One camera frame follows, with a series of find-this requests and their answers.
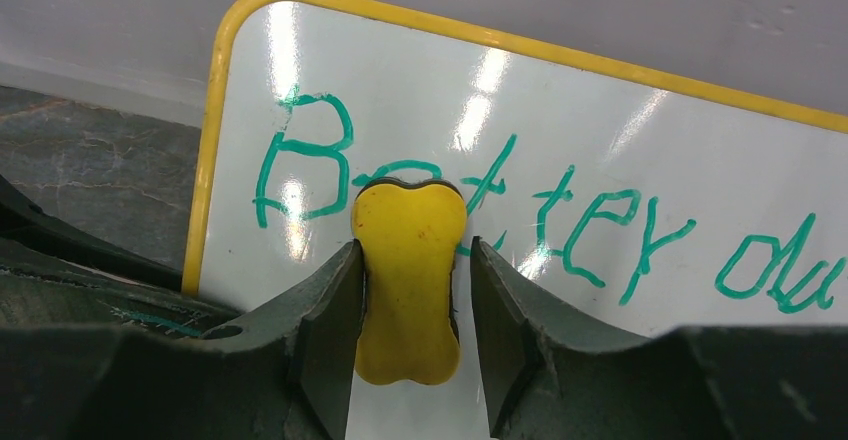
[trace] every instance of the whiteboard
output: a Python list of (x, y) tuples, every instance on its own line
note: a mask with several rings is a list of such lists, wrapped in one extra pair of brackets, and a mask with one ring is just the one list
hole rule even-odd
[(474, 235), (644, 336), (848, 323), (844, 117), (368, 0), (240, 0), (207, 102), (187, 293), (248, 310), (305, 279), (374, 176), (437, 176), (474, 202), (456, 376), (355, 377), (350, 439), (488, 438)]

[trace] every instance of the marble surface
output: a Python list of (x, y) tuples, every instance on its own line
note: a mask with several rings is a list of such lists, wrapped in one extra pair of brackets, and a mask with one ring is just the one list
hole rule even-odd
[(50, 215), (182, 269), (200, 129), (0, 87), (0, 175)]

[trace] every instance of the bone-shaped eraser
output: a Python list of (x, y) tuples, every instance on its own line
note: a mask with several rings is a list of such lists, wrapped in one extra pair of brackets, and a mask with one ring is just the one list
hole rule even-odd
[(368, 383), (447, 382), (460, 360), (451, 278), (467, 215), (448, 182), (379, 178), (353, 203), (366, 270), (356, 372)]

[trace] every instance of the yellow whiteboard frame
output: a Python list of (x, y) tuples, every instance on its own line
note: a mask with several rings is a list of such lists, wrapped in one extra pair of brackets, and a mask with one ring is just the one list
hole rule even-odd
[(253, 12), (269, 3), (284, 1), (300, 2), (350, 13), (486, 47), (499, 48), (519, 55), (640, 83), (730, 107), (848, 133), (848, 116), (720, 87), (699, 80), (374, 0), (238, 0), (224, 15), (215, 35), (215, 44), (212, 49), (206, 112), (203, 119), (203, 131), (200, 135), (200, 151), (197, 157), (194, 197), (192, 199), (183, 266), (182, 291), (188, 295), (197, 296), (200, 288), (200, 268), (206, 243), (209, 203), (212, 197), (212, 179), (215, 175), (215, 158), (218, 151), (218, 141), (220, 140), (221, 117), (223, 115), (233, 42), (241, 25)]

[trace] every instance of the green marker stain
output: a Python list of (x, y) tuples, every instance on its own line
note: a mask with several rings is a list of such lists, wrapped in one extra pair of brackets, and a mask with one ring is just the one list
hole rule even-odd
[[(590, 272), (589, 270), (578, 267), (574, 265), (574, 262), (571, 260), (571, 255), (574, 251), (574, 245), (577, 244), (577, 240), (580, 239), (580, 235), (583, 234), (583, 231), (586, 229), (586, 226), (593, 218), (603, 218), (609, 220), (611, 222), (615, 222), (621, 226), (627, 226), (630, 222), (633, 221), (633, 217), (636, 216), (636, 210), (639, 208), (639, 200), (641, 200), (642, 194), (638, 190), (627, 189), (621, 190), (620, 192), (609, 193), (604, 192), (595, 197), (595, 200), (589, 205), (589, 208), (583, 212), (583, 216), (580, 217), (580, 220), (577, 222), (577, 225), (572, 230), (571, 235), (568, 237), (568, 240), (565, 242), (565, 247), (562, 249), (562, 266), (565, 268), (567, 273), (572, 275), (579, 275), (586, 280), (588, 280), (592, 285), (603, 288), (606, 286), (606, 282), (598, 278), (597, 275)], [(614, 202), (617, 200), (630, 200), (630, 207), (628, 207), (627, 212), (624, 215), (619, 215), (617, 213), (609, 212), (609, 211), (598, 211), (601, 208), (601, 205), (604, 202)]]
[[(512, 149), (515, 147), (516, 140), (518, 140), (518, 135), (514, 133), (510, 135), (509, 140), (506, 141), (506, 145), (504, 145), (504, 148), (501, 150), (501, 153), (497, 156), (497, 158), (495, 158), (495, 161), (492, 162), (492, 166), (489, 167), (489, 171), (486, 172), (486, 175), (482, 179), (475, 177), (467, 177), (460, 180), (466, 185), (477, 185), (477, 189), (474, 191), (474, 194), (471, 195), (471, 198), (465, 204), (466, 214), (471, 215), (471, 212), (473, 212), (483, 201), (483, 197), (486, 196), (487, 192), (493, 192), (496, 195), (501, 195), (506, 192), (506, 184), (503, 180), (501, 180), (500, 183), (497, 185), (494, 183), (494, 181), (501, 167), (503, 167), (504, 163), (506, 163), (507, 159), (509, 158), (509, 155), (512, 153)], [(498, 238), (498, 241), (495, 242), (495, 244), (493, 245), (494, 249), (500, 249), (501, 246), (503, 246), (503, 242), (505, 239), (506, 231), (504, 231)], [(460, 255), (465, 255), (466, 257), (471, 255), (471, 249), (464, 245), (459, 245), (458, 247), (456, 247), (456, 252)]]
[(574, 198), (574, 194), (571, 193), (571, 190), (567, 190), (568, 182), (571, 181), (572, 176), (574, 176), (574, 165), (569, 165), (553, 191), (539, 192), (533, 195), (533, 198), (547, 199), (545, 203), (539, 207), (539, 211), (536, 212), (536, 248), (537, 250), (543, 249), (543, 251), (546, 251), (548, 254), (559, 257), (562, 256), (562, 250), (554, 250), (547, 247), (548, 237), (546, 230), (548, 228), (548, 213), (550, 213), (551, 209), (554, 208), (554, 205), (556, 205), (558, 201), (562, 200), (563, 202), (570, 202), (571, 199)]
[(698, 222), (690, 218), (686, 221), (686, 225), (680, 227), (677, 231), (669, 233), (664, 237), (660, 237), (655, 242), (651, 242), (651, 237), (654, 235), (654, 226), (657, 223), (657, 202), (659, 202), (659, 198), (657, 197), (651, 197), (648, 200), (648, 220), (645, 223), (645, 233), (642, 234), (642, 253), (639, 256), (639, 265), (636, 266), (636, 270), (633, 272), (633, 275), (630, 276), (630, 282), (627, 284), (627, 289), (618, 301), (619, 305), (627, 305), (627, 302), (630, 301), (630, 298), (633, 297), (633, 293), (636, 291), (636, 286), (639, 284), (639, 278), (641, 278), (642, 275), (651, 273), (651, 255), (669, 243), (685, 237), (695, 228), (695, 225), (698, 224)]
[(385, 177), (391, 172), (406, 169), (424, 170), (425, 172), (430, 173), (432, 178), (442, 178), (442, 169), (439, 168), (438, 165), (419, 160), (397, 160), (377, 168), (377, 170), (374, 171), (374, 175), (368, 176), (364, 173), (360, 174), (354, 178), (351, 183), (353, 183), (353, 186), (355, 187), (364, 187), (368, 184), (368, 182), (375, 178)]
[[(780, 240), (777, 237), (769, 236), (769, 235), (748, 235), (745, 239), (742, 240), (742, 243), (739, 245), (739, 248), (736, 249), (736, 252), (728, 259), (727, 263), (724, 265), (724, 268), (721, 269), (719, 274), (716, 276), (715, 280), (715, 288), (722, 295), (732, 298), (735, 300), (744, 300), (746, 298), (750, 298), (762, 290), (765, 284), (768, 282), (769, 277), (774, 272), (774, 270), (783, 263), (783, 267), (781, 267), (780, 272), (777, 274), (777, 278), (772, 285), (772, 288), (767, 292), (768, 296), (773, 298), (777, 302), (777, 308), (779, 311), (783, 313), (797, 313), (805, 308), (809, 307), (813, 303), (817, 303), (819, 308), (822, 310), (827, 310), (833, 304), (833, 297), (827, 298), (827, 291), (830, 288), (830, 285), (836, 280), (836, 278), (844, 271), (846, 266), (846, 258), (840, 258), (830, 272), (825, 276), (822, 281), (821, 286), (810, 295), (804, 301), (793, 304), (793, 299), (801, 293), (812, 279), (819, 274), (823, 269), (827, 268), (828, 262), (822, 260), (816, 263), (806, 275), (804, 275), (798, 283), (791, 289), (789, 292), (783, 291), (783, 284), (786, 281), (786, 277), (789, 275), (789, 272), (795, 266), (795, 263), (798, 261), (798, 257), (801, 255), (801, 250), (804, 248), (804, 245), (807, 242), (807, 238), (810, 235), (810, 231), (813, 229), (813, 225), (816, 222), (816, 214), (810, 213), (807, 215), (807, 218), (801, 223), (801, 226), (798, 227), (798, 230), (795, 232), (795, 235), (786, 243), (785, 247), (781, 247)], [(760, 274), (756, 283), (748, 288), (747, 290), (734, 290), (728, 287), (725, 284), (727, 276), (733, 269), (736, 267), (736, 264), (739, 263), (739, 260), (745, 255), (748, 251), (748, 248), (752, 243), (759, 242), (764, 243), (766, 245), (771, 246), (771, 260), (768, 265), (763, 269), (763, 272)]]
[(324, 157), (335, 160), (339, 166), (338, 191), (336, 201), (331, 205), (304, 212), (301, 219), (310, 220), (313, 218), (339, 213), (344, 210), (348, 199), (348, 179), (350, 178), (350, 165), (347, 158), (341, 153), (344, 149), (353, 144), (353, 123), (350, 119), (350, 114), (344, 104), (329, 93), (320, 95), (299, 95), (298, 87), (292, 87), (289, 95), (278, 103), (286, 109), (289, 115), (292, 115), (294, 107), (310, 105), (317, 102), (324, 102), (333, 107), (342, 124), (342, 138), (338, 142), (331, 145), (319, 145), (315, 143), (302, 142), (300, 140), (291, 140), (286, 138), (285, 128), (281, 132), (274, 134), (271, 139), (271, 144), (265, 153), (265, 159), (259, 169), (259, 178), (256, 181), (256, 197), (253, 203), (256, 205), (256, 221), (259, 228), (268, 227), (268, 217), (266, 208), (270, 207), (279, 210), (286, 215), (289, 215), (288, 207), (278, 200), (268, 198), (265, 195), (268, 187), (268, 180), (271, 176), (271, 168), (274, 166), (274, 160), (277, 154), (281, 152), (293, 152), (307, 157)]

